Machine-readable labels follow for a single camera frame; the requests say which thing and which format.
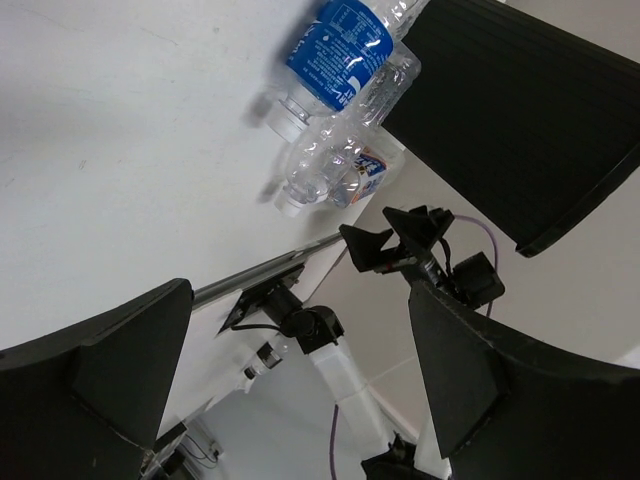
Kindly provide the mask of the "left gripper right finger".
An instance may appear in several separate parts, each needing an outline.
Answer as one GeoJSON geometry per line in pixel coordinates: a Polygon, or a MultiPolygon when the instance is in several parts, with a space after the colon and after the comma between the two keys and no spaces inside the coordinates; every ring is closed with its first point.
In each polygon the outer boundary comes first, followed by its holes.
{"type": "Polygon", "coordinates": [[[480,315],[423,281],[410,320],[456,479],[635,479],[639,373],[480,315]]]}

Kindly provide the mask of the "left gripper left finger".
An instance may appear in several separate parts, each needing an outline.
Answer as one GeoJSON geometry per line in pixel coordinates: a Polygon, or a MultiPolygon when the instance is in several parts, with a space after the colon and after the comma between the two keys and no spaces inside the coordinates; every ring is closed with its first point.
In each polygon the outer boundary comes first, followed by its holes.
{"type": "Polygon", "coordinates": [[[1,353],[4,479],[136,479],[160,429],[193,290],[173,279],[1,353]]]}

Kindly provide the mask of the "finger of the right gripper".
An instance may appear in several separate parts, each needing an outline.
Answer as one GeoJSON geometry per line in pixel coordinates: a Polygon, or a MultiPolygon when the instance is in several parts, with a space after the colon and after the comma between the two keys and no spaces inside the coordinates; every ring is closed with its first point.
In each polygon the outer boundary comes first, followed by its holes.
{"type": "Polygon", "coordinates": [[[373,233],[343,224],[339,227],[339,232],[346,242],[354,267],[360,273],[372,271],[392,260],[393,250],[384,249],[394,234],[392,229],[373,233]]]}
{"type": "Polygon", "coordinates": [[[429,209],[426,206],[404,211],[385,207],[383,215],[397,235],[419,241],[433,247],[445,235],[454,221],[450,210],[442,208],[429,209]]]}

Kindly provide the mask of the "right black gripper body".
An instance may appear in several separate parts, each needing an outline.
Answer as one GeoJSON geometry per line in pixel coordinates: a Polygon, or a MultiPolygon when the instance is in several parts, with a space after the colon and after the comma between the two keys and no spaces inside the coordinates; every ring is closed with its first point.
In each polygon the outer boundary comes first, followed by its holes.
{"type": "Polygon", "coordinates": [[[398,237],[398,246],[393,249],[391,261],[387,264],[388,273],[399,273],[410,285],[418,281],[430,285],[447,283],[447,274],[432,253],[432,244],[424,246],[408,237],[398,237]]]}

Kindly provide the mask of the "orange label plastic bottle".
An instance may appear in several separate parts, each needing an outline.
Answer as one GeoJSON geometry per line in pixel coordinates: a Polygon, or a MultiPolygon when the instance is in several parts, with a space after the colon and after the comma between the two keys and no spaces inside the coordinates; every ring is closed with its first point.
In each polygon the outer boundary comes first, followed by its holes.
{"type": "Polygon", "coordinates": [[[381,131],[352,161],[350,169],[330,191],[328,201],[346,209],[390,185],[405,163],[406,147],[381,131]]]}

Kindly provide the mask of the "blue label plastic bottle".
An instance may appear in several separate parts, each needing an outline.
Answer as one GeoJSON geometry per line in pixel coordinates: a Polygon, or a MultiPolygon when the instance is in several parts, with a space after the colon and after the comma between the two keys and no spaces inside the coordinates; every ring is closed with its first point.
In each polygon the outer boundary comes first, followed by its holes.
{"type": "Polygon", "coordinates": [[[312,119],[343,111],[392,55],[425,1],[325,2],[286,61],[286,96],[267,116],[288,142],[312,119]]]}

